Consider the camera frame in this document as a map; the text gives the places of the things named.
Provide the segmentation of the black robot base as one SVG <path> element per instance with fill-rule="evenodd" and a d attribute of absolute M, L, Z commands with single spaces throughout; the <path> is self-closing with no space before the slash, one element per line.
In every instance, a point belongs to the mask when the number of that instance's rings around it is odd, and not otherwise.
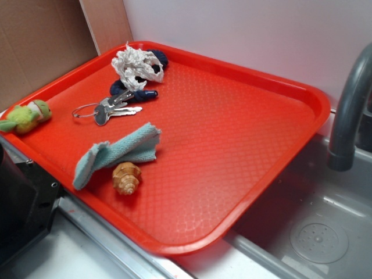
<path fill-rule="evenodd" d="M 1 267 L 49 234 L 59 196 L 57 179 L 1 147 Z"/>

